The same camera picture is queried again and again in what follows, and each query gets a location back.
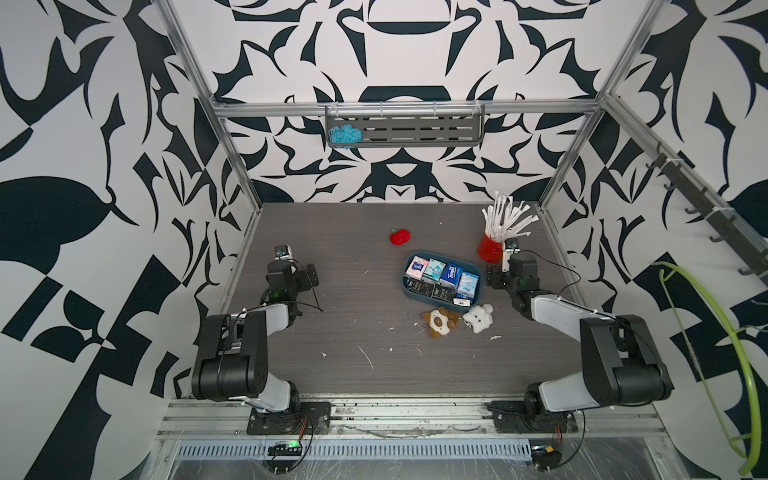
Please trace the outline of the light blue tissue pack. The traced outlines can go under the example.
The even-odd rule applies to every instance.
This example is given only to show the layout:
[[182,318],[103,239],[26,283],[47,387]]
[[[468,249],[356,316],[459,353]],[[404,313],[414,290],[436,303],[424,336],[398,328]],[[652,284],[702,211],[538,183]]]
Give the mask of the light blue tissue pack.
[[477,294],[480,277],[474,273],[464,271],[458,281],[457,296],[464,299],[474,299]]

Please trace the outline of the dark blue Tempo tissue pack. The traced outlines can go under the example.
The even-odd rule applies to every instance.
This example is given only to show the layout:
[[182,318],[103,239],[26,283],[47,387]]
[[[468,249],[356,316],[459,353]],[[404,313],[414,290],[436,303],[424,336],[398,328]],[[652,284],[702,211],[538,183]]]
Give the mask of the dark blue Tempo tissue pack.
[[447,263],[439,284],[456,290],[460,283],[462,274],[462,267],[453,263]]

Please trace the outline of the teal monster tissue pack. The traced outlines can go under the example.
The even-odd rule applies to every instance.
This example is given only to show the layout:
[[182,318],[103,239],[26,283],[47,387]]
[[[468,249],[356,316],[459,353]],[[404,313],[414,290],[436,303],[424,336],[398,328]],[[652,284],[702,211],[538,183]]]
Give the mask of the teal monster tissue pack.
[[439,284],[447,264],[439,259],[431,258],[424,269],[422,279],[427,282]]

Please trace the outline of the pink Tempo tissue pack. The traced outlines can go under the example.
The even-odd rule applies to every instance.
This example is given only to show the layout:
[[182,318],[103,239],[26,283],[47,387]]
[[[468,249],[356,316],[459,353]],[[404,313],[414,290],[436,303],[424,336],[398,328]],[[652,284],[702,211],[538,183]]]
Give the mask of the pink Tempo tissue pack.
[[415,280],[421,280],[428,265],[428,259],[415,255],[405,270],[405,276]]

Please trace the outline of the black packet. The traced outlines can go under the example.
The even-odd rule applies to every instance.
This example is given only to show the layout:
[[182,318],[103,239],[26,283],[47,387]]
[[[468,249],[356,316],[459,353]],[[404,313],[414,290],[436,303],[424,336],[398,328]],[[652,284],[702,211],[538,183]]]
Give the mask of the black packet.
[[409,292],[425,297],[431,297],[434,291],[433,284],[414,278],[407,278],[405,286]]
[[435,285],[431,294],[433,299],[446,303],[452,303],[455,296],[456,291],[453,288],[449,288],[443,285]]

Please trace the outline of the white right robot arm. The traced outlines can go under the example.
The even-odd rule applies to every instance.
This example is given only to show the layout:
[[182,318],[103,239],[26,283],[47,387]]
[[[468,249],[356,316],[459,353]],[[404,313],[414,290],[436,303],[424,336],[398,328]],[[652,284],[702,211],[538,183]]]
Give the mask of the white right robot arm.
[[515,239],[502,244],[502,259],[487,269],[487,283],[505,291],[523,317],[580,343],[581,370],[531,384],[523,412],[546,414],[601,407],[637,407],[666,400],[674,386],[645,320],[591,309],[540,287],[540,256]]

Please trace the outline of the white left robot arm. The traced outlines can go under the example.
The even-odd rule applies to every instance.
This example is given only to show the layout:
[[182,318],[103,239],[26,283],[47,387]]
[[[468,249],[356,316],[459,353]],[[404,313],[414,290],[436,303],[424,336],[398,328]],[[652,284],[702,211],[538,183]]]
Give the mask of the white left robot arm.
[[255,307],[203,320],[191,376],[194,398],[239,400],[263,416],[299,413],[295,385],[269,371],[268,338],[303,315],[298,296],[313,293],[319,279],[315,266],[298,262],[290,246],[278,245],[274,253]]

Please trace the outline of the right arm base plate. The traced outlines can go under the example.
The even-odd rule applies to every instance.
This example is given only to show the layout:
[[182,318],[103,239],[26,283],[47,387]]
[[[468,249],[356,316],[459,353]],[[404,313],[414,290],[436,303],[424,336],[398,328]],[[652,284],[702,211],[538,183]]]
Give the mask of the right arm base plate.
[[579,429],[572,413],[530,413],[523,401],[486,404],[498,433],[567,433]]

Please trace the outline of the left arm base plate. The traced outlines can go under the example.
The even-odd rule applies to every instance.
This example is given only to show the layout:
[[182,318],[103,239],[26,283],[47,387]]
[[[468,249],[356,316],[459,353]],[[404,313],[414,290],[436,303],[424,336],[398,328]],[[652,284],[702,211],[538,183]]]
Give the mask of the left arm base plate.
[[331,420],[332,404],[325,401],[301,402],[283,412],[251,410],[246,433],[251,436],[325,434]]

